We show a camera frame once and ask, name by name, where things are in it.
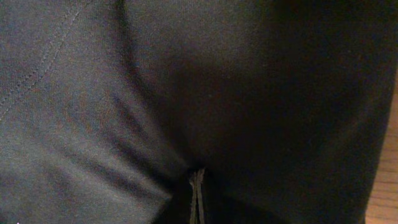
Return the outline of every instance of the black trousers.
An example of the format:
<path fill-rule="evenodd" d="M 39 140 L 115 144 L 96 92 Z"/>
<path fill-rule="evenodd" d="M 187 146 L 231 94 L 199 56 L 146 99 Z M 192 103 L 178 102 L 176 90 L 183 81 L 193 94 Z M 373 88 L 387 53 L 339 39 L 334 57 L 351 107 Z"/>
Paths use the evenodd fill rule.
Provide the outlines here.
<path fill-rule="evenodd" d="M 187 223 L 189 173 L 206 167 L 213 223 L 363 223 L 396 14 L 0 1 L 0 222 Z"/>

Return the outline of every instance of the stitching line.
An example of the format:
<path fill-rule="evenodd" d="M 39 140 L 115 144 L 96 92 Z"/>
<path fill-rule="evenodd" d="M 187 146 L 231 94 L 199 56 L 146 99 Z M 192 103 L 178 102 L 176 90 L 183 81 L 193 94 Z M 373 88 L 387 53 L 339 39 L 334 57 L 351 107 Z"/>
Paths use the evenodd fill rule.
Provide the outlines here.
<path fill-rule="evenodd" d="M 66 20 L 69 18 L 69 15 L 71 14 L 71 12 L 65 13 L 64 18 L 61 22 L 61 24 L 55 29 L 55 32 L 53 34 L 52 37 L 50 37 L 49 39 L 47 39 L 48 41 L 50 41 L 50 43 L 47 46 L 47 50 L 45 50 L 44 55 L 42 57 L 42 59 L 40 60 L 38 66 L 33 70 L 33 72 L 31 72 L 30 74 L 26 75 L 24 78 L 21 78 L 20 80 L 18 80 L 18 84 L 12 88 L 9 93 L 1 100 L 0 102 L 0 106 L 4 106 L 6 104 L 6 101 L 9 99 L 9 97 L 12 95 L 12 93 L 19 92 L 21 90 L 21 86 L 28 80 L 30 79 L 34 74 L 37 73 L 37 71 L 39 70 L 40 66 L 43 65 L 43 63 L 45 62 L 45 60 L 47 59 L 47 57 L 49 56 L 49 52 L 53 49 L 53 42 L 54 40 L 57 39 L 58 33 L 57 33 L 57 29 L 61 28 L 63 26 L 63 24 L 66 22 Z"/>
<path fill-rule="evenodd" d="M 2 115 L 0 116 L 0 122 L 3 120 L 3 118 L 5 117 L 5 115 L 7 115 L 7 113 L 10 111 L 10 109 L 17 103 L 19 102 L 19 100 L 26 94 L 28 93 L 36 84 L 38 84 L 39 81 L 41 81 L 41 79 L 43 79 L 43 77 L 46 75 L 47 71 L 49 70 L 49 68 L 52 66 L 52 64 L 54 63 L 55 59 L 58 57 L 58 53 L 60 51 L 60 49 L 63 46 L 63 43 L 67 37 L 67 35 L 70 32 L 70 29 L 72 28 L 72 25 L 74 23 L 74 21 L 76 20 L 76 18 L 78 17 L 78 15 L 80 14 L 80 12 L 82 10 L 84 10 L 89 4 L 91 4 L 93 2 L 93 0 L 88 1 L 77 13 L 75 13 L 75 15 L 73 16 L 72 21 L 70 22 L 67 31 L 64 33 L 63 37 L 61 38 L 60 41 L 60 45 L 58 46 L 58 48 L 55 51 L 55 55 L 53 57 L 53 59 L 51 60 L 51 62 L 49 63 L 49 65 L 47 66 L 47 68 L 44 70 L 43 74 L 41 74 L 39 76 L 39 78 L 33 82 L 33 84 L 31 84 L 30 86 L 28 86 L 25 91 L 23 93 L 21 93 L 15 100 L 14 102 L 12 102 L 12 104 L 5 110 L 5 112 L 2 113 Z"/>

